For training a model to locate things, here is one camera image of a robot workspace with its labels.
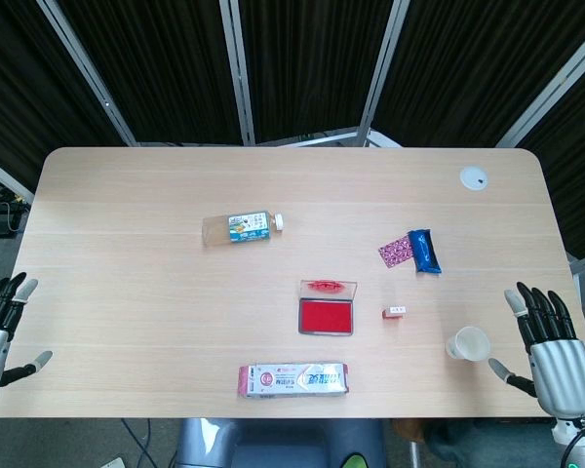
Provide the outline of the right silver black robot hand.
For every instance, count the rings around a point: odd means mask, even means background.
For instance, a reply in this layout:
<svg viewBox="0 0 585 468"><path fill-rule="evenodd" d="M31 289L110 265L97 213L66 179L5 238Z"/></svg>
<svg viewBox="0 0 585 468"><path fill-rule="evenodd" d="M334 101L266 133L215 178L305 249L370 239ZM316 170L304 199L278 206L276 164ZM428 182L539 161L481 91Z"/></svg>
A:
<svg viewBox="0 0 585 468"><path fill-rule="evenodd" d="M549 415L563 420L585 417L585 344L574 329L566 304L553 291L519 282L504 292L524 343L531 377L508 370L490 358L492 371L538 401Z"/></svg>

